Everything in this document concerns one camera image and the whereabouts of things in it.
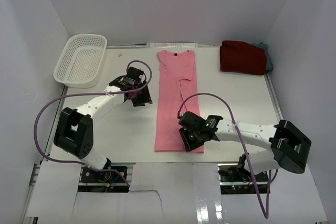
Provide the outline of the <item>pink t shirt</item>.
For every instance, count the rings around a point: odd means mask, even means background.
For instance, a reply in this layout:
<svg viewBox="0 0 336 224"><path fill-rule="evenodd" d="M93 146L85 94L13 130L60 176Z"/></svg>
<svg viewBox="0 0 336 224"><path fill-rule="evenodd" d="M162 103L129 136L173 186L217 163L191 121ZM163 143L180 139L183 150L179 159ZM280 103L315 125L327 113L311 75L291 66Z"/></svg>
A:
<svg viewBox="0 0 336 224"><path fill-rule="evenodd" d="M154 150L185 152L177 113L186 98L198 93L195 52L163 50L157 53L157 58L160 79Z"/></svg>

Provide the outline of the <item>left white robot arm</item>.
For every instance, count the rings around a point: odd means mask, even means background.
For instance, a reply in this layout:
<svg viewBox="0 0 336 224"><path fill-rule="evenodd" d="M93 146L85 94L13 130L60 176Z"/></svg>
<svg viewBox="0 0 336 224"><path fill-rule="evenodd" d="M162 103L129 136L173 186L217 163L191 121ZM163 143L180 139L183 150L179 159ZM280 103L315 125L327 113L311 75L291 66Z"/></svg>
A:
<svg viewBox="0 0 336 224"><path fill-rule="evenodd" d="M94 123L127 100L134 107L152 103L146 75L135 67L128 67L127 74L112 80L102 95L75 109L66 107L60 114L54 145L92 167L98 181L110 178L111 162L94 148Z"/></svg>

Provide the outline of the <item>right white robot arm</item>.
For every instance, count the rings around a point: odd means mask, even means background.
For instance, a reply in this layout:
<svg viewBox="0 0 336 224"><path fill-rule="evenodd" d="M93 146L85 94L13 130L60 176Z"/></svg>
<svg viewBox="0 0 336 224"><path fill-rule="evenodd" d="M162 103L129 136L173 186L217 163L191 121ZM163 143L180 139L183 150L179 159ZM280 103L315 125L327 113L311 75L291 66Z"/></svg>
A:
<svg viewBox="0 0 336 224"><path fill-rule="evenodd" d="M260 147L260 152L245 151L239 158L237 175L245 182L268 170L282 168L294 174L303 174L306 170L312 141L290 121L280 120L275 125L233 123L219 115L204 119L190 111L178 119L187 152L209 141Z"/></svg>

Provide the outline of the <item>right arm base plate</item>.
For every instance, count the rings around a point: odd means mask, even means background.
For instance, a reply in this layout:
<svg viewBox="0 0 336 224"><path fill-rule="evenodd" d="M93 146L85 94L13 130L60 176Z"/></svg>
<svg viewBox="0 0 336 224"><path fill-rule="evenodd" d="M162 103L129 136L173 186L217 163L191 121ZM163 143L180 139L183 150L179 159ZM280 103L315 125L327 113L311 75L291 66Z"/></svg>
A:
<svg viewBox="0 0 336 224"><path fill-rule="evenodd" d="M237 163L219 163L218 175L222 195L256 194L251 177L245 172L240 173Z"/></svg>

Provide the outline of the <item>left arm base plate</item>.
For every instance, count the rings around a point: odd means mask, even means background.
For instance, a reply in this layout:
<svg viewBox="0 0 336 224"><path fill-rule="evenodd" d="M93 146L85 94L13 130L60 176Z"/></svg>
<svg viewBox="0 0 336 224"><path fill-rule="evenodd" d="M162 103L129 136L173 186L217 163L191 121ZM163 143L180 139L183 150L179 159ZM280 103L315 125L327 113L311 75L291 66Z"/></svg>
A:
<svg viewBox="0 0 336 224"><path fill-rule="evenodd" d="M112 166L120 174L113 172L95 172L84 167L80 175L78 191L82 193L127 193L129 186L123 179L127 179L126 166Z"/></svg>

